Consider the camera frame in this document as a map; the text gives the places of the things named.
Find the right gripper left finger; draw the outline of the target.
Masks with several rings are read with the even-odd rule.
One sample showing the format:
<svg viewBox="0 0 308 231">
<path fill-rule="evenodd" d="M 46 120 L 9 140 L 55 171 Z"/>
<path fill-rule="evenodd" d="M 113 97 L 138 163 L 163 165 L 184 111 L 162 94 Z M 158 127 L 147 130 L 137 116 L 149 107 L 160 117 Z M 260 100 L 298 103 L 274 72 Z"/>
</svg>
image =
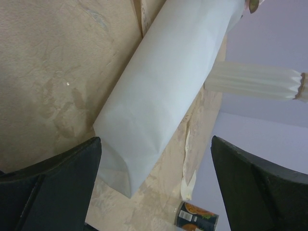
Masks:
<svg viewBox="0 0 308 231">
<path fill-rule="evenodd" d="M 102 155 L 99 137 L 0 173 L 2 231 L 93 231 L 85 222 Z"/>
</svg>

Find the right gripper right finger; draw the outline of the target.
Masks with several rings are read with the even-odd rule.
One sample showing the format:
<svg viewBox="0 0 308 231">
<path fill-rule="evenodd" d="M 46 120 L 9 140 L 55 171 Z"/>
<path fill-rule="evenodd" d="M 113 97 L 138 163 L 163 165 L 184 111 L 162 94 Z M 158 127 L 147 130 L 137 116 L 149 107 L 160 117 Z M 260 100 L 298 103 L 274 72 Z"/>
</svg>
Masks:
<svg viewBox="0 0 308 231">
<path fill-rule="evenodd" d="M 214 136 L 211 155 L 232 231 L 306 231 L 308 176 Z"/>
</svg>

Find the cream printed ribbon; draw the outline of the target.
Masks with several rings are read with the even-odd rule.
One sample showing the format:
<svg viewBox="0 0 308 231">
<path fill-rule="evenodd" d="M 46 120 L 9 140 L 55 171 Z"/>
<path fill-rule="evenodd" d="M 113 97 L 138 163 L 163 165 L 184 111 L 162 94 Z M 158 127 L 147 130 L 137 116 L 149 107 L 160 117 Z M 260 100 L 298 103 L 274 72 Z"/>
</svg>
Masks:
<svg viewBox="0 0 308 231">
<path fill-rule="evenodd" d="M 192 200 L 192 193 L 196 182 L 196 128 L 193 115 L 186 115 L 182 121 L 186 124 L 184 161 L 182 168 L 182 181 L 180 187 L 181 198 L 184 201 Z"/>
</svg>

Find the white wrapping paper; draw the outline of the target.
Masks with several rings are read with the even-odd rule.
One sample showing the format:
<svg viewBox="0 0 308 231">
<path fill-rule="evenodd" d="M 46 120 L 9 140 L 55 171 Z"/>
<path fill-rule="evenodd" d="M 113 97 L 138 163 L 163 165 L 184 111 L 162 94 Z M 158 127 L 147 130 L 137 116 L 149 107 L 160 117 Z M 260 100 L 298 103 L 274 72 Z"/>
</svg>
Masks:
<svg viewBox="0 0 308 231">
<path fill-rule="evenodd" d="M 168 0 L 116 83 L 93 128 L 98 175 L 130 198 L 145 181 L 209 75 L 243 0 Z"/>
</svg>

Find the pink rose stem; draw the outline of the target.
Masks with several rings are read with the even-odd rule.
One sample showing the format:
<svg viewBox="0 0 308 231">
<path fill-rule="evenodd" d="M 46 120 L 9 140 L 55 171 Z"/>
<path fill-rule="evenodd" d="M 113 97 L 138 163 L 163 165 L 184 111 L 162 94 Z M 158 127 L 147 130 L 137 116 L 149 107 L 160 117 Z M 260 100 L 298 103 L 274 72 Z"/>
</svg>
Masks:
<svg viewBox="0 0 308 231">
<path fill-rule="evenodd" d="M 264 0 L 245 0 L 245 9 L 248 9 L 251 14 L 255 13 L 258 7 Z"/>
</svg>

